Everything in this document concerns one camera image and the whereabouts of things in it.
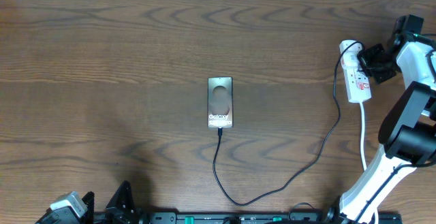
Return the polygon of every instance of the tabletop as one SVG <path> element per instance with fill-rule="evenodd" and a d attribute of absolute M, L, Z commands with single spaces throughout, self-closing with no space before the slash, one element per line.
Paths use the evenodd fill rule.
<path fill-rule="evenodd" d="M 395 19 L 436 0 L 0 0 L 0 219 L 31 223 L 68 191 L 102 210 L 123 180 L 137 206 L 180 212 L 326 208 L 362 173 L 359 105 L 348 103 L 320 161 L 286 190 L 236 207 L 212 173 L 217 132 L 206 124 L 207 78 L 234 79 L 234 128 L 217 173 L 245 202 L 314 160 L 337 119 L 339 44 L 386 43 Z M 367 161 L 402 76 L 376 85 Z M 417 170 L 380 210 L 434 223 L 436 169 Z"/>

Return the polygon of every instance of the power strip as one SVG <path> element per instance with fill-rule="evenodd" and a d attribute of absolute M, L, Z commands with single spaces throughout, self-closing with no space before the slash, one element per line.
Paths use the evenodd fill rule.
<path fill-rule="evenodd" d="M 341 44 L 339 44 L 341 53 L 354 42 L 355 40 L 342 41 Z M 361 44 L 354 44 L 343 54 L 341 59 L 348 101 L 352 103 L 363 102 L 371 98 L 369 79 L 363 71 L 360 71 L 359 60 L 357 59 L 357 54 L 361 50 Z"/>

